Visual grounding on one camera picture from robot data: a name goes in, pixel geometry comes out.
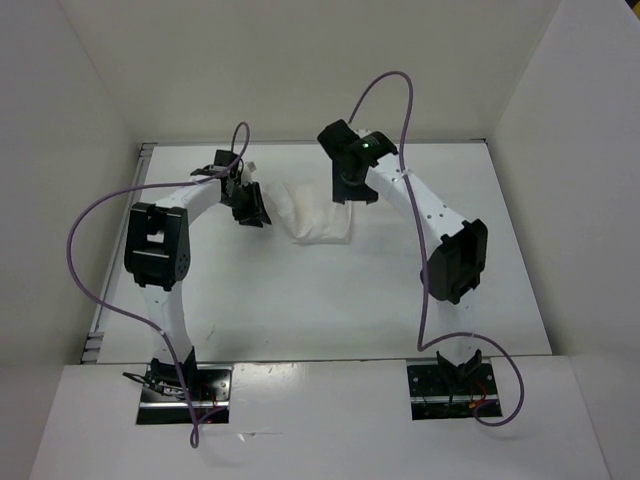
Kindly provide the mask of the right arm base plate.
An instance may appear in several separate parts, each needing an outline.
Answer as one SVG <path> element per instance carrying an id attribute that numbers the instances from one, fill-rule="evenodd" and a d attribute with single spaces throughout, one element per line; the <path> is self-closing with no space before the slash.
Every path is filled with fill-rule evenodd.
<path id="1" fill-rule="evenodd" d="M 458 386 L 449 386 L 445 370 L 435 360 L 408 363 L 406 366 L 413 421 L 472 418 L 476 407 L 479 417 L 502 416 L 498 389 L 489 362 Z"/>

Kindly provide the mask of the white pleated skirt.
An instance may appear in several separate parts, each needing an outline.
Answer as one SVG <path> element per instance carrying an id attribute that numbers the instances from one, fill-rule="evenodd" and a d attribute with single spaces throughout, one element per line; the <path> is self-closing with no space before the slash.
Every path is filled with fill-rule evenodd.
<path id="1" fill-rule="evenodd" d="M 299 245 L 347 245 L 351 241 L 352 205 L 332 201 L 319 182 L 274 181 L 263 188 L 271 219 Z"/>

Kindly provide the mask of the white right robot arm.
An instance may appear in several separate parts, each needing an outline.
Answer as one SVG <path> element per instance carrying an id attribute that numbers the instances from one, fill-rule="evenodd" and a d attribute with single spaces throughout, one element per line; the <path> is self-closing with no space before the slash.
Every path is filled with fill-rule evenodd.
<path id="1" fill-rule="evenodd" d="M 470 345 L 468 326 L 473 291 L 485 269 L 488 228 L 450 209 L 407 168 L 404 149 L 379 131 L 358 133 L 339 119 L 326 126 L 317 141 L 331 160 L 332 200 L 338 204 L 386 200 L 402 217 L 415 224 L 421 255 L 423 288 L 418 349 L 437 343 L 426 340 L 428 304 L 437 307 L 444 339 L 455 339 L 436 353 L 438 380 L 450 393 L 462 392 L 473 381 L 482 360 Z"/>

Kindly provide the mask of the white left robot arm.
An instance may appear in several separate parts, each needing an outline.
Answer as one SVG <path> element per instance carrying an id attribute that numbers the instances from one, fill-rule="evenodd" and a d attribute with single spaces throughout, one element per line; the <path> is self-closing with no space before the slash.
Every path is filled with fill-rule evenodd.
<path id="1" fill-rule="evenodd" d="M 199 387 L 195 347 L 186 328 L 183 281 L 191 267 L 190 226 L 217 205 L 242 226 L 271 223 L 260 185 L 240 156 L 218 150 L 214 161 L 191 173 L 186 185 L 154 203 L 137 202 L 129 213 L 124 266 L 161 332 L 145 381 L 163 385 L 176 399 Z"/>

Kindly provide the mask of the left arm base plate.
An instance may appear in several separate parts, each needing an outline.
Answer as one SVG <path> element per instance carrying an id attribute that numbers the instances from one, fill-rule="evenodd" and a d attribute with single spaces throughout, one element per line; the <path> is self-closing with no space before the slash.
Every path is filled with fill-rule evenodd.
<path id="1" fill-rule="evenodd" d="M 186 425 L 191 417 L 184 392 L 179 383 L 152 384 L 151 370 L 145 375 L 124 373 L 141 388 L 137 425 Z M 230 417 L 231 365 L 201 364 L 189 387 L 195 416 L 200 425 L 228 424 Z"/>

